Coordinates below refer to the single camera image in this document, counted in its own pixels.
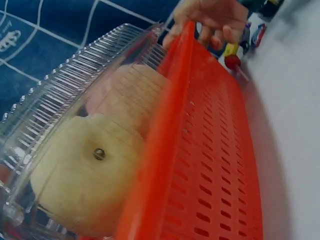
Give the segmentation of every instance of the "red object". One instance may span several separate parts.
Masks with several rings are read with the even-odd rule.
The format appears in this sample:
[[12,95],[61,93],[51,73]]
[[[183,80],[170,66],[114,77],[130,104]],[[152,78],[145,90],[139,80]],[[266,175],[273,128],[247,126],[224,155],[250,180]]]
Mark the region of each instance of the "red object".
[[116,240],[263,239],[242,92],[194,40],[194,30],[190,22],[159,68],[171,81],[163,91]]
[[241,65],[241,61],[237,55],[229,55],[224,58],[224,64],[228,69],[236,72]]

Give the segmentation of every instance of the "blue fabric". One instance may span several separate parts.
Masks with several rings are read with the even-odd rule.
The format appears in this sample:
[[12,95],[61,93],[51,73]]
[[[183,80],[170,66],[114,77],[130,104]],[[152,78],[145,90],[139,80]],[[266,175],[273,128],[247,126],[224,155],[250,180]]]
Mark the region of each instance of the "blue fabric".
[[79,48],[123,23],[164,21],[178,1],[0,0],[0,119]]

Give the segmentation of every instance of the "yellow object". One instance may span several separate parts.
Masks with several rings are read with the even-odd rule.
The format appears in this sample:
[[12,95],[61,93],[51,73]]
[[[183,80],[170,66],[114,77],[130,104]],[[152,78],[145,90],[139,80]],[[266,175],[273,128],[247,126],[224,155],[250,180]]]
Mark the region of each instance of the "yellow object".
[[228,57],[230,55],[237,55],[238,49],[239,49],[239,45],[238,44],[228,43],[226,45],[226,47],[225,47],[223,55],[225,57]]

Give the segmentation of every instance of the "red plastic tray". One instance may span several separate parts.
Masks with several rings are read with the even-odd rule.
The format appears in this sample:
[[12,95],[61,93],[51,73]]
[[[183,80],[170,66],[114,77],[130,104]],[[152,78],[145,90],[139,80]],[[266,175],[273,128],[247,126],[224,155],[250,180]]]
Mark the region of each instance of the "red plastic tray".
[[117,240],[262,240],[257,168],[241,89],[189,23],[159,68],[171,81]]

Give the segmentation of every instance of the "human hand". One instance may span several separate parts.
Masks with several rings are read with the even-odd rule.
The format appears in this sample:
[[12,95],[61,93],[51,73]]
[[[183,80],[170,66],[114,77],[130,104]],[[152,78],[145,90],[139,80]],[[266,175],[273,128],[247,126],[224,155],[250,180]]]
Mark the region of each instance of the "human hand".
[[220,50],[225,41],[237,43],[243,34],[248,9],[236,0],[184,0],[174,12],[175,24],[163,39],[168,49],[188,21],[202,24],[198,41],[207,47]]

